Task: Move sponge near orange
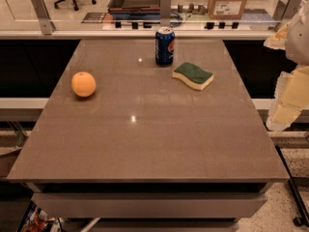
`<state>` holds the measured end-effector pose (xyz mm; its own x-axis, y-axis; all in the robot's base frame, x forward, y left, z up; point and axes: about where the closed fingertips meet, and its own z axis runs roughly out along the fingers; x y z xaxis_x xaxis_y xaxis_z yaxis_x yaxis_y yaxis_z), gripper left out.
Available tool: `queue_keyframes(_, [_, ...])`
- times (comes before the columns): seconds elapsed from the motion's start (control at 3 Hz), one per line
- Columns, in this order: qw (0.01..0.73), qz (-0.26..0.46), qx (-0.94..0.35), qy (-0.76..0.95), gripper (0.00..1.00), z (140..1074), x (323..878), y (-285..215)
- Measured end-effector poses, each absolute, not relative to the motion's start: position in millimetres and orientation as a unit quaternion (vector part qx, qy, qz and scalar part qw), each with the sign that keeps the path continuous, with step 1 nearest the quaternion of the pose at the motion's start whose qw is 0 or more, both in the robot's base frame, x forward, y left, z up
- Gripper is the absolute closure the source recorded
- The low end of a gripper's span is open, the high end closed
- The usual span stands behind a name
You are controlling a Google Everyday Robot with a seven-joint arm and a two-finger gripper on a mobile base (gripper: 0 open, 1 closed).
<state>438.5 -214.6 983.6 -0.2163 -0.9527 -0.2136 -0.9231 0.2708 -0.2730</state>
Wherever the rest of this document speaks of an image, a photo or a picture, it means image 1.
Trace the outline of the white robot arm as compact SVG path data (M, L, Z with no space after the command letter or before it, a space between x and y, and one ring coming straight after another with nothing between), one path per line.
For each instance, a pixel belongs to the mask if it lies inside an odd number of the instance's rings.
M274 35L264 46L283 49L286 57L296 63L292 72L281 72L275 87L274 101L267 115L270 131L288 128L309 104L309 2Z

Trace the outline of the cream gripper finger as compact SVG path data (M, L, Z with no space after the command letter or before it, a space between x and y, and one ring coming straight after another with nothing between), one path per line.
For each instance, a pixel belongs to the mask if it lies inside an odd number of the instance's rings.
M286 48L286 38L290 23L284 24L274 35L268 37L264 41L264 46L271 49L281 49Z
M287 129L309 105L309 66L297 65L292 72L281 72L274 101L267 115L270 131Z

